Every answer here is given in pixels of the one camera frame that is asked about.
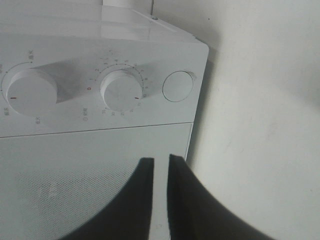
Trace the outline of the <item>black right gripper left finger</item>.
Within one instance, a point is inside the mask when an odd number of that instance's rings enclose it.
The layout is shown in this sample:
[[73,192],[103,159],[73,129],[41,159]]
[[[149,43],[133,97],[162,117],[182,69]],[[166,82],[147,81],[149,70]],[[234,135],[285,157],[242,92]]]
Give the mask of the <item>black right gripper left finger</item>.
[[141,158],[115,198],[62,239],[147,240],[153,209],[154,165],[154,158]]

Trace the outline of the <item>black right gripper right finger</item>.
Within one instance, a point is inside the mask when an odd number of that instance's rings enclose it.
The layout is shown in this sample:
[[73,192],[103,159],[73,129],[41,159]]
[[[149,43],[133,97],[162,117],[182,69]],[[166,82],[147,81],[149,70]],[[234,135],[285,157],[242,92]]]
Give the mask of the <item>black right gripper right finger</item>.
[[269,240],[216,200],[183,157],[170,154],[167,216],[172,240]]

